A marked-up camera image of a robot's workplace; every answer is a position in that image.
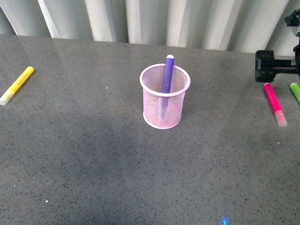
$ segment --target marker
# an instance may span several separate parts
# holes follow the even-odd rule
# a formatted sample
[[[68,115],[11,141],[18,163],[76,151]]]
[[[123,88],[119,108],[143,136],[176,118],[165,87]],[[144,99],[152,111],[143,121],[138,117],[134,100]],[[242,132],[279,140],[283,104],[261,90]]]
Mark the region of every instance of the marker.
[[[165,76],[164,76],[164,83],[163,83],[163,93],[170,93],[173,67],[174,67],[174,56],[167,55],[167,58],[165,59]]]
[[[294,95],[296,96],[298,101],[300,102],[300,88],[299,88],[298,84],[292,83],[290,85],[290,88],[292,89],[292,92],[294,93]]]
[[[283,115],[283,112],[281,110],[281,107],[280,107],[280,104],[276,98],[276,95],[274,93],[274,90],[271,86],[271,84],[269,83],[266,83],[264,86],[263,86],[267,96],[268,96],[268,99],[270,101],[270,104],[273,108],[273,111],[274,111],[274,114],[276,116],[276,119],[277,119],[277,122],[279,124],[280,127],[286,127],[287,126],[287,122],[286,122],[286,119],[285,119],[285,116]]]
[[[171,90],[171,83],[172,83],[172,75],[173,75],[173,67],[174,67],[174,56],[167,55],[165,59],[165,75],[164,75],[164,82],[163,82],[163,90],[162,93],[170,93]],[[162,118],[165,117],[165,112],[168,108],[168,98],[162,98]]]
[[[25,81],[34,72],[34,68],[27,67],[27,69],[18,77],[18,79],[9,87],[9,89],[0,98],[0,105],[6,105],[11,97],[19,90]]]

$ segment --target mesh cup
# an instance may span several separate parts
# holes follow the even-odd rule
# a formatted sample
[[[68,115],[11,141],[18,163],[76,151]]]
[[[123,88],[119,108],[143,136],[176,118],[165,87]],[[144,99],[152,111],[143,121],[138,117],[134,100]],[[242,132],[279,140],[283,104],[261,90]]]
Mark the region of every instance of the mesh cup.
[[[174,66],[170,93],[161,93],[164,74],[165,64],[156,64],[144,69],[140,76],[144,119],[158,129],[169,129],[180,122],[184,95],[191,84],[188,73]]]

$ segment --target magenta highlighter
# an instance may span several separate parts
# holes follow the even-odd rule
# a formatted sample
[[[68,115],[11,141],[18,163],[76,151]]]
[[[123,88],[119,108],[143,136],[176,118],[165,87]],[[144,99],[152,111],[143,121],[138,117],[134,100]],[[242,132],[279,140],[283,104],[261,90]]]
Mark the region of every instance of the magenta highlighter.
[[[286,127],[287,126],[287,122],[286,122],[286,119],[285,119],[285,116],[283,115],[283,112],[281,110],[281,107],[280,107],[280,104],[276,98],[276,95],[274,93],[274,90],[271,86],[271,84],[269,83],[266,83],[264,86],[263,86],[267,96],[268,96],[268,99],[271,103],[271,106],[273,108],[273,111],[275,113],[275,116],[276,116],[276,119],[277,119],[277,122],[279,124],[280,127]]]

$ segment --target curtain fold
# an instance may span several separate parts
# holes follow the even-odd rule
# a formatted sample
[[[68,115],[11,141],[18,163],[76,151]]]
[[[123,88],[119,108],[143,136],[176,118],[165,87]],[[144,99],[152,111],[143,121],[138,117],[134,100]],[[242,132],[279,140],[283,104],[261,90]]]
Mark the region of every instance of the curtain fold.
[[[293,56],[299,0],[0,0],[0,34]]]

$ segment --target yellow marker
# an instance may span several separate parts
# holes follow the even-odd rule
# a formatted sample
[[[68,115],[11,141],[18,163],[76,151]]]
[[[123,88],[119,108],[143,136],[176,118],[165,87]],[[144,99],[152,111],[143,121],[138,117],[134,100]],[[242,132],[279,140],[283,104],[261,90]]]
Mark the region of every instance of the yellow marker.
[[[19,90],[25,81],[34,72],[34,68],[27,67],[27,69],[18,77],[18,79],[9,87],[9,89],[0,98],[0,105],[6,105],[11,97]]]

